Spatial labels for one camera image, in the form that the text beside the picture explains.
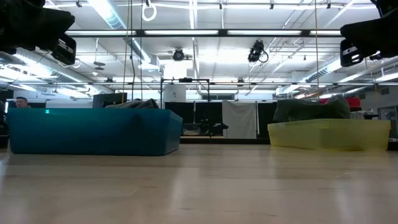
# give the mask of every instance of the teal bin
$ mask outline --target teal bin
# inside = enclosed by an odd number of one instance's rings
[[[164,156],[179,148],[182,118],[157,109],[17,109],[7,114],[14,154]]]

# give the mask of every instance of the person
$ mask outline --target person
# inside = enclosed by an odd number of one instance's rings
[[[17,97],[17,108],[30,108],[27,104],[27,98],[18,96]]]

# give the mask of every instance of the black screen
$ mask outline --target black screen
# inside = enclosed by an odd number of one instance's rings
[[[173,111],[183,119],[184,124],[193,123],[193,103],[166,102],[165,109]]]
[[[111,93],[94,95],[93,108],[104,108],[108,105],[117,105],[127,102],[127,93]]]

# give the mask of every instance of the yellow box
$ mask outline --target yellow box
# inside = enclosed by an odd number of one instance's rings
[[[387,150],[390,121],[313,119],[268,124],[271,145],[342,151]]]

